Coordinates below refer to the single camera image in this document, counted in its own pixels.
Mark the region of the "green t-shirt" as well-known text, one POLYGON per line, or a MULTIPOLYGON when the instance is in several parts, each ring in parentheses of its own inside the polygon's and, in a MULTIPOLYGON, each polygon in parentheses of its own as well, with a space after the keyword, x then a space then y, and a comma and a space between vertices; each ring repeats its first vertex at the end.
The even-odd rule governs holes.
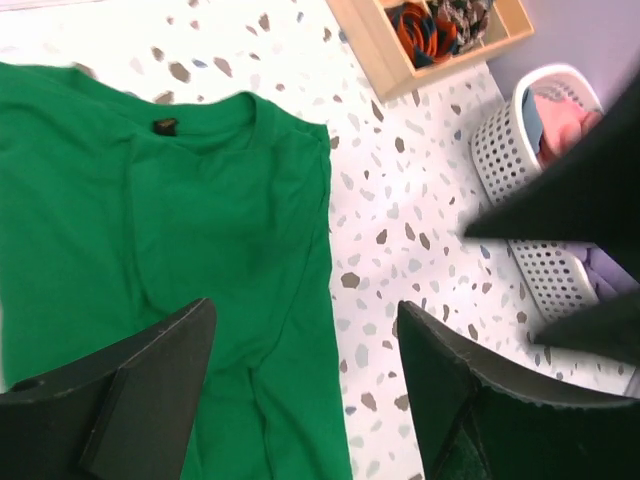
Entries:
POLYGON ((330 140, 249 92, 161 105, 1 68, 7 384, 216 306, 186 479, 348 479, 329 279, 330 140))

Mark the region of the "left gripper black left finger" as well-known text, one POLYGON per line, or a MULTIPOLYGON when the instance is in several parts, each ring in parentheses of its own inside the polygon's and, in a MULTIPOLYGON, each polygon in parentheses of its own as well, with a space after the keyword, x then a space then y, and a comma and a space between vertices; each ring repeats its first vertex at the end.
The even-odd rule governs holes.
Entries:
POLYGON ((177 479, 217 314, 198 299, 165 320, 1 396, 4 479, 177 479))

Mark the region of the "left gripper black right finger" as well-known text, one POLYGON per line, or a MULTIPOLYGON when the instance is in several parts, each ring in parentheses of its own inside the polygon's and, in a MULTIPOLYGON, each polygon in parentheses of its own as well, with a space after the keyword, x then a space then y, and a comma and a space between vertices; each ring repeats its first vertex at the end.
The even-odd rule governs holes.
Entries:
POLYGON ((638 400, 530 370, 410 301, 397 333, 426 478, 638 478, 638 400))

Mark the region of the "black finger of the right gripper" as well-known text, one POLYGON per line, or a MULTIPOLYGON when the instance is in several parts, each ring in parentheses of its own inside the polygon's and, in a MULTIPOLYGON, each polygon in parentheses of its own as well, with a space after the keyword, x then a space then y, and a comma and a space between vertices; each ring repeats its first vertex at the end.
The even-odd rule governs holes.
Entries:
POLYGON ((639 366, 639 291, 615 297, 545 325, 532 344, 607 357, 639 366))
POLYGON ((468 238, 639 243, 639 78, 569 152, 471 222, 468 238))

